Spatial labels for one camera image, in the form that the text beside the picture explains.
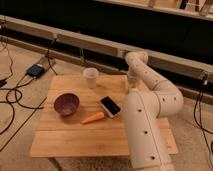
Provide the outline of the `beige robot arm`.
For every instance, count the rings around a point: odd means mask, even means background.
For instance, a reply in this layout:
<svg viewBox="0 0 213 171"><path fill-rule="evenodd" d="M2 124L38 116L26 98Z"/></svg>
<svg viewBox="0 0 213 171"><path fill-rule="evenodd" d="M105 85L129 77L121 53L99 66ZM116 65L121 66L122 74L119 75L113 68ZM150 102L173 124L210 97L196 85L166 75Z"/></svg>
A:
<svg viewBox="0 0 213 171"><path fill-rule="evenodd" d="M175 171L157 118L178 113L183 95L171 81L147 65L146 52L129 52L125 60L129 66L129 92L122 114L133 170Z"/></svg>

